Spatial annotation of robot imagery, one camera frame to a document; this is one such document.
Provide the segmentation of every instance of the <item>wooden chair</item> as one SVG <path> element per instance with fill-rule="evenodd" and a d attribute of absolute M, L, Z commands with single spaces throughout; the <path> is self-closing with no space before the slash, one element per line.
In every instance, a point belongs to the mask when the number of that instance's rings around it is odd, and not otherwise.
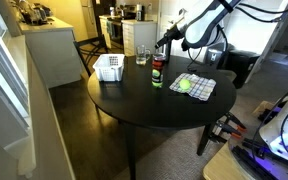
<path fill-rule="evenodd" d="M 101 54 L 108 54 L 108 48 L 106 46 L 104 35 L 100 35 L 95 38 L 90 38 L 82 41 L 74 41 L 74 46 L 81 58 L 81 61 L 86 69 L 88 76 L 91 76 L 91 71 L 88 68 L 90 60 L 94 56 L 100 56 Z"/>

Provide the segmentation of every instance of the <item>dark floor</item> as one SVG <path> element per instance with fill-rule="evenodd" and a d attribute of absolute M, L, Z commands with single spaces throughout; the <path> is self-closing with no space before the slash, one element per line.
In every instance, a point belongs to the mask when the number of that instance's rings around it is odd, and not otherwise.
<path fill-rule="evenodd" d="M 122 53 L 118 49 L 111 52 Z M 96 110 L 87 93 L 87 74 L 84 72 L 82 77 L 81 81 L 50 89 L 65 145 L 77 180 L 113 179 L 128 166 L 123 127 L 117 120 Z M 138 128 L 137 159 L 174 133 Z"/>

